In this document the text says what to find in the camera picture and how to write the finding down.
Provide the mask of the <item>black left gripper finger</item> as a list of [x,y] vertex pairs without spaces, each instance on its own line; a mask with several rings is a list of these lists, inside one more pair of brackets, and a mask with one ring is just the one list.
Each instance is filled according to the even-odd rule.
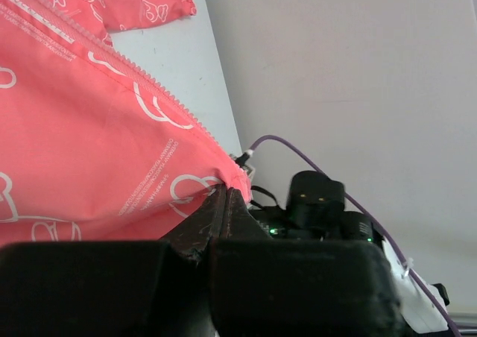
[[3,336],[214,336],[204,260],[219,186],[165,239],[1,249]]

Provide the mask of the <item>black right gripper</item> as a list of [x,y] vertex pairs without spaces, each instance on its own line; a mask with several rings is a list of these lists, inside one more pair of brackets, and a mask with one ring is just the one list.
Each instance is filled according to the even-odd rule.
[[274,205],[251,201],[248,212],[230,190],[210,244],[210,309],[220,336],[402,334],[391,267],[377,247],[382,236],[364,213],[345,210],[343,183],[301,171],[284,208],[268,190],[252,190]]

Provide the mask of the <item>pink bear print jacket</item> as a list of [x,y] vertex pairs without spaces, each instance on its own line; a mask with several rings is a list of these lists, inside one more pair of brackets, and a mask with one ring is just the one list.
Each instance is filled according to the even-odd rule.
[[158,239],[250,179],[110,33],[193,0],[1,0],[1,244]]

